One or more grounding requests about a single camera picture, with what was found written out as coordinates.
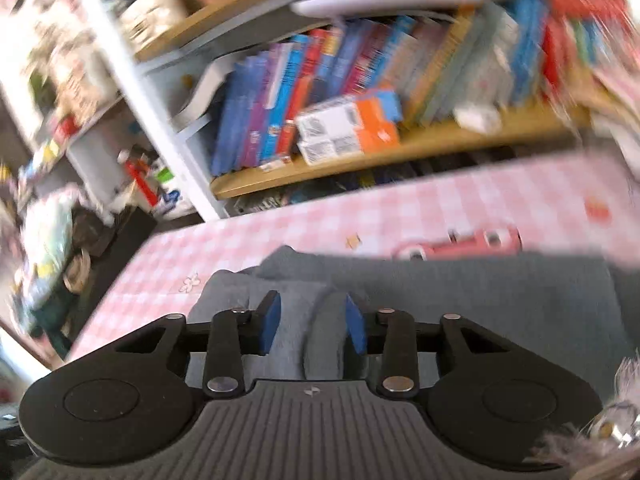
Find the white shelf post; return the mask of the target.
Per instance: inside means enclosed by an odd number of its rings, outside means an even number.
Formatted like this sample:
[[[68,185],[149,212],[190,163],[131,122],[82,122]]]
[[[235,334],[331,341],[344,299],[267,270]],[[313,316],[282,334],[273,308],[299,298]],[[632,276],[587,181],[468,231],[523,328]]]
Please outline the white shelf post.
[[[181,180],[183,193],[201,218],[213,223],[228,217],[224,205],[210,192],[205,174],[186,156],[186,146],[178,139],[171,117],[154,84],[143,76],[126,40],[118,30],[104,0],[80,0],[108,67],[130,110],[171,172]]]

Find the pink checkered table mat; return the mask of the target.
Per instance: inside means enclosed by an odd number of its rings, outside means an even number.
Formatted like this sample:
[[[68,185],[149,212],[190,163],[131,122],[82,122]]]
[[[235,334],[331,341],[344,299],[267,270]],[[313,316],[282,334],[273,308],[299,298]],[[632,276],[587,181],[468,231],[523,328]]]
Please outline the pink checkered table mat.
[[[78,359],[166,313],[188,313],[217,271],[278,247],[388,256],[409,240],[513,226],[526,249],[639,259],[639,185],[607,152],[566,152],[436,174],[151,237],[81,331]]]

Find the red orange book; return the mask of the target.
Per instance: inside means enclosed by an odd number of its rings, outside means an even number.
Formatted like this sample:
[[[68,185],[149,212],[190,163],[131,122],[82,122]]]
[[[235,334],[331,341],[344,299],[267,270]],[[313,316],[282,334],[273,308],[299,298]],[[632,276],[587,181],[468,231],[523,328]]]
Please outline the red orange book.
[[[295,117],[303,107],[309,91],[309,85],[314,78],[314,71],[317,68],[323,43],[326,41],[329,31],[324,28],[312,30],[308,36],[309,44],[305,53],[302,68],[296,79],[293,88],[291,102],[280,133],[277,146],[278,157],[288,157],[291,154],[292,144],[295,138]]]

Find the orange white carton box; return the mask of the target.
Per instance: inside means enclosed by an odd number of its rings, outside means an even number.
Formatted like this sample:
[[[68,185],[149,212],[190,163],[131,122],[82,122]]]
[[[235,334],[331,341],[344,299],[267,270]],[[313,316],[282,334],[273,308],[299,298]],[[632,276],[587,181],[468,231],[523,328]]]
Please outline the orange white carton box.
[[[297,147],[309,166],[384,152],[398,147],[401,121],[400,101],[390,87],[345,94],[308,107],[295,117]]]

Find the small white eraser box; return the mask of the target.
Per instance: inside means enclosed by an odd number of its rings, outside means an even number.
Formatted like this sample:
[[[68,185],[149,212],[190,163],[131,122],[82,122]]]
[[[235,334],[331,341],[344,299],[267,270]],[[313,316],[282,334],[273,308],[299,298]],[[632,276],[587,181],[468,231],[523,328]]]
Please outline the small white eraser box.
[[[491,105],[463,104],[454,108],[454,120],[462,129],[480,134],[494,134],[501,130],[500,112]]]

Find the iridescent plush toy bag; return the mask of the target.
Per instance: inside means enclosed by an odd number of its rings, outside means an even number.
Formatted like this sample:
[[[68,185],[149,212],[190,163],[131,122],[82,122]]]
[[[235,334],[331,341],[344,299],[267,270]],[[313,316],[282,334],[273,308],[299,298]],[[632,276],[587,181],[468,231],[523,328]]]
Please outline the iridescent plush toy bag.
[[[13,293],[17,311],[39,309],[61,277],[72,249],[73,209],[81,192],[77,184],[68,184],[26,207],[20,234],[24,258]]]

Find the purple book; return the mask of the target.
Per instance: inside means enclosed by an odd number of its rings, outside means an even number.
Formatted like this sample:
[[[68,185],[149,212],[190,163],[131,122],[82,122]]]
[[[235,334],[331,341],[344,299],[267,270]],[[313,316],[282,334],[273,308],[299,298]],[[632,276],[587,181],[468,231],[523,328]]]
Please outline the purple book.
[[[250,113],[250,121],[246,130],[240,168],[256,167],[262,154],[262,138],[267,130],[267,120],[277,99],[280,83],[285,70],[292,44],[273,44],[264,56],[265,70],[257,99]]]

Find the grey fleece garment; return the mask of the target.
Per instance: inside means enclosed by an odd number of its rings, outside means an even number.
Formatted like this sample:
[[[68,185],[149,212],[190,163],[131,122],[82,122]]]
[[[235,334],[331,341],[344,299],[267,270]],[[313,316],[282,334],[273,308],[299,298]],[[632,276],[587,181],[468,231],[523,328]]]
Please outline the grey fleece garment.
[[[220,311],[282,301],[268,356],[249,356],[257,378],[373,379],[376,367],[347,344],[345,302],[394,308],[435,323],[457,313],[570,370],[602,399],[639,347],[639,272],[599,257],[514,256],[384,260],[304,254],[281,247],[254,268],[219,271],[191,309],[192,323]]]

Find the wooden bookshelf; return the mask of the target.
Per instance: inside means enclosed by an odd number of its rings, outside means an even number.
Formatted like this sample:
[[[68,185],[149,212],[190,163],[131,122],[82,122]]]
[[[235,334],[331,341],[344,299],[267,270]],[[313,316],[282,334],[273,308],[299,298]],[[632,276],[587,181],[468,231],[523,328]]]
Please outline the wooden bookshelf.
[[[639,122],[638,0],[122,0],[214,200]]]

